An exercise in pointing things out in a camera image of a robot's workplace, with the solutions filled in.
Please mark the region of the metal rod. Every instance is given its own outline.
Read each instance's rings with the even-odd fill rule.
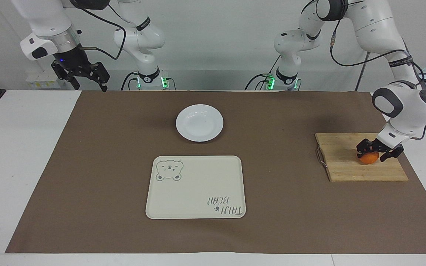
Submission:
[[[370,55],[370,54],[371,54],[370,52],[367,52],[365,61],[367,61],[367,60],[369,59],[369,55]],[[358,79],[358,83],[356,84],[355,91],[358,91],[358,88],[359,88],[359,86],[360,86],[360,84],[361,84],[361,79],[362,79],[362,76],[363,76],[363,74],[364,74],[364,70],[366,69],[366,65],[367,65],[367,63],[364,63],[364,64],[362,65],[361,73],[360,73],[360,75],[359,75],[359,79]]]

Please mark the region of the white tray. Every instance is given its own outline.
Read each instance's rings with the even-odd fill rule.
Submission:
[[[236,156],[160,156],[152,165],[150,219],[230,219],[246,213]]]

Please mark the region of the orange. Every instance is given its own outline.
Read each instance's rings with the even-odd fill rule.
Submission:
[[[364,164],[373,164],[379,159],[379,153],[366,153],[365,155],[362,155],[362,157],[359,159]]]

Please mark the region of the brown table mat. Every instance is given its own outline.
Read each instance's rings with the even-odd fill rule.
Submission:
[[[175,119],[216,107],[220,136],[192,143]],[[426,192],[409,182],[331,183],[316,132],[378,132],[368,93],[83,91],[8,253],[426,253]],[[242,219],[150,220],[159,155],[237,155]]]

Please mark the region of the white table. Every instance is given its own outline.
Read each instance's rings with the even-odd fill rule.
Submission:
[[[1,266],[426,265],[426,255],[3,254],[79,95],[78,91],[8,91],[0,100]],[[426,137],[404,147],[426,189]]]

